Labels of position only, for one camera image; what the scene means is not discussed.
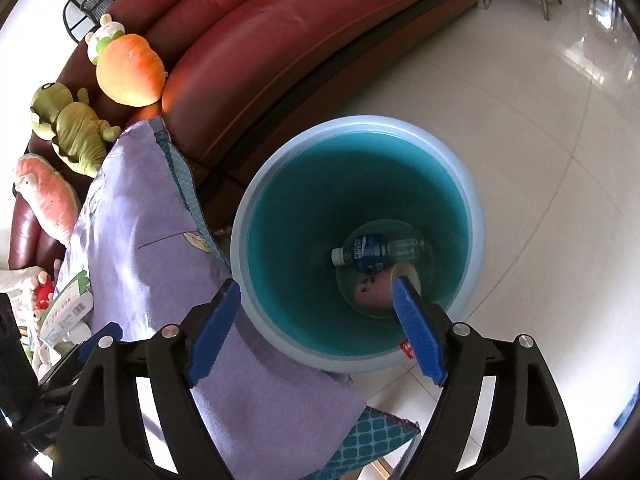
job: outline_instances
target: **red toy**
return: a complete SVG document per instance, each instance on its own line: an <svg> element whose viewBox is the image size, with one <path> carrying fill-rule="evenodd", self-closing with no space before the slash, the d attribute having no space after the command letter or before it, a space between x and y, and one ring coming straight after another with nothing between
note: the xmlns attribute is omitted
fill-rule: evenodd
<svg viewBox="0 0 640 480"><path fill-rule="evenodd" d="M53 282L51 281L51 276L46 272L41 272L38 275L38 281L40 284L33 291L36 295L35 307L38 310L47 310L50 301L53 299Z"/></svg>

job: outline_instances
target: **water bottle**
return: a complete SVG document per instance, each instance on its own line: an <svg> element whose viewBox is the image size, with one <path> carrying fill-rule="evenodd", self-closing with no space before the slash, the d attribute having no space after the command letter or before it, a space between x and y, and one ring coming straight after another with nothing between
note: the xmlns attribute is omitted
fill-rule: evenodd
<svg viewBox="0 0 640 480"><path fill-rule="evenodd" d="M373 274L398 262L414 262L423 253L424 236L406 227L349 238L331 251L331 260L336 267L355 266L358 272Z"/></svg>

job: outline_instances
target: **white tile floor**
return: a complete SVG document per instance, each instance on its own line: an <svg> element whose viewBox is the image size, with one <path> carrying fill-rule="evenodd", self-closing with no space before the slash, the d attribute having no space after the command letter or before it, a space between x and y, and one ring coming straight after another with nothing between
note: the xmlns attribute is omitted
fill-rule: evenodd
<svg viewBox="0 0 640 480"><path fill-rule="evenodd" d="M640 380L640 46L593 0L564 0L550 22L541 14L534 0L471 9L343 113L418 124L468 166L486 252L466 317L486 336L536 339L584 473ZM373 406L424 428L439 388L417 367L401 371L354 382ZM485 383L463 461L475 460L486 428L494 381Z"/></svg>

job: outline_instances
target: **teal patterned pillow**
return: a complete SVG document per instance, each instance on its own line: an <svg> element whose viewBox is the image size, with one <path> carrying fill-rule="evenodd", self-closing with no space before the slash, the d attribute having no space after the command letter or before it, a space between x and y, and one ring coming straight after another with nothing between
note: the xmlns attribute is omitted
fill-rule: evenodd
<svg viewBox="0 0 640 480"><path fill-rule="evenodd" d="M385 456L419 433L417 424L367 406L331 460L301 480L340 478Z"/></svg>

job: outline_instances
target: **sofa cushion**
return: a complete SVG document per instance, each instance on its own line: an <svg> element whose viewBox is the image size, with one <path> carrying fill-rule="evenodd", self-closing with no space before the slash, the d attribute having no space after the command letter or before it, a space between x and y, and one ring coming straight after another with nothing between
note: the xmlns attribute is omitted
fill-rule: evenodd
<svg viewBox="0 0 640 480"><path fill-rule="evenodd" d="M215 167L300 78L416 1L248 1L211 27L170 73L162 110L174 142Z"/></svg>
<svg viewBox="0 0 640 480"><path fill-rule="evenodd" d="M248 0L182 0L145 34L167 71L218 20Z"/></svg>

